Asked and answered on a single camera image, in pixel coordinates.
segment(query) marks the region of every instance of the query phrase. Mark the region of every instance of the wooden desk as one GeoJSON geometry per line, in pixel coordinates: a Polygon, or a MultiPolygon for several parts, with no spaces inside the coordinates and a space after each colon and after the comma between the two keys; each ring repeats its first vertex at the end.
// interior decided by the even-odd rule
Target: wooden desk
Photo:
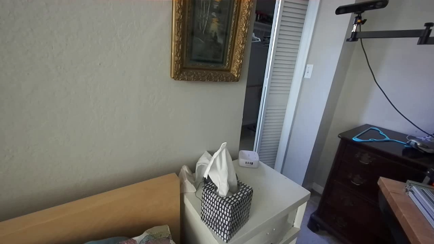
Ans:
{"type": "Polygon", "coordinates": [[[405,183],[386,178],[378,186],[411,243],[432,243],[434,228],[405,193],[405,183]]]}

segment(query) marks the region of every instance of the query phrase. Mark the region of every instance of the light switch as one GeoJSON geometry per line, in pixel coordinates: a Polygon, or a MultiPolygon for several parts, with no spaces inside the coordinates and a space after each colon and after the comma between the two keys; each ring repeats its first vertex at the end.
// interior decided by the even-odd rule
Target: light switch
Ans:
{"type": "Polygon", "coordinates": [[[303,79],[310,79],[313,72],[313,64],[307,64],[306,70],[303,71],[303,79]]]}

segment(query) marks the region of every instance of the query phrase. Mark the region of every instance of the black cable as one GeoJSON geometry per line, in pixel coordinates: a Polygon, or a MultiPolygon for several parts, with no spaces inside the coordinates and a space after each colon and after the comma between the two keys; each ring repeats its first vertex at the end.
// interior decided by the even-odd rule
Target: black cable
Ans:
{"type": "Polygon", "coordinates": [[[405,121],[408,121],[412,127],[415,127],[416,129],[419,129],[420,132],[423,132],[424,135],[427,135],[427,136],[431,137],[431,136],[432,136],[431,133],[427,133],[425,131],[423,131],[421,128],[419,128],[416,124],[413,124],[409,118],[406,118],[406,117],[392,103],[392,101],[389,99],[389,97],[385,94],[385,91],[383,91],[383,90],[381,89],[381,86],[378,85],[377,78],[375,78],[375,75],[374,75],[374,72],[373,72],[373,70],[371,70],[371,67],[370,67],[368,57],[367,57],[366,51],[364,51],[363,40],[362,40],[362,38],[359,38],[359,40],[360,40],[360,47],[362,47],[362,51],[363,51],[364,60],[366,60],[367,68],[368,68],[368,71],[370,71],[370,75],[371,75],[375,86],[378,87],[378,90],[379,90],[381,94],[383,95],[383,98],[390,103],[390,106],[394,109],[394,112],[396,112],[398,116],[401,116],[401,117],[402,117],[405,121]]]}

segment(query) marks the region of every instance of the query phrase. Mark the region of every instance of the framed picture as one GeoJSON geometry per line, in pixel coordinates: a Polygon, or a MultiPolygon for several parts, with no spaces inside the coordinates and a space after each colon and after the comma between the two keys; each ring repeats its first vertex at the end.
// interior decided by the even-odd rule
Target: framed picture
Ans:
{"type": "Polygon", "coordinates": [[[253,0],[173,0],[170,76],[237,82],[253,0]]]}

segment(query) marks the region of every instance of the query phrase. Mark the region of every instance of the wall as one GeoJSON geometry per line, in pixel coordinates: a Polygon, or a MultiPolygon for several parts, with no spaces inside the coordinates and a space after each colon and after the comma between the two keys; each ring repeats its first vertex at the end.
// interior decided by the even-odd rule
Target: wall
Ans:
{"type": "Polygon", "coordinates": [[[295,117],[290,132],[282,174],[302,185],[320,125],[325,114],[326,99],[331,97],[332,85],[337,83],[336,72],[340,57],[348,56],[351,51],[343,48],[349,17],[335,15],[336,7],[354,3],[352,0],[320,2],[307,64],[313,66],[310,79],[303,79],[295,117]]]}
{"type": "Polygon", "coordinates": [[[246,64],[170,80],[170,3],[0,3],[0,220],[237,151],[246,64]]]}
{"type": "MultiPolygon", "coordinates": [[[[363,30],[423,29],[432,22],[434,2],[393,0],[383,10],[366,13],[363,30]]],[[[392,102],[413,122],[434,133],[434,47],[417,47],[416,40],[364,40],[364,48],[378,83],[392,102]]],[[[317,139],[312,159],[314,183],[325,181],[337,148],[337,135],[349,128],[373,124],[412,136],[421,136],[404,121],[379,94],[367,71],[359,42],[354,45],[343,87],[331,121],[322,121],[325,136],[317,139]]]]}

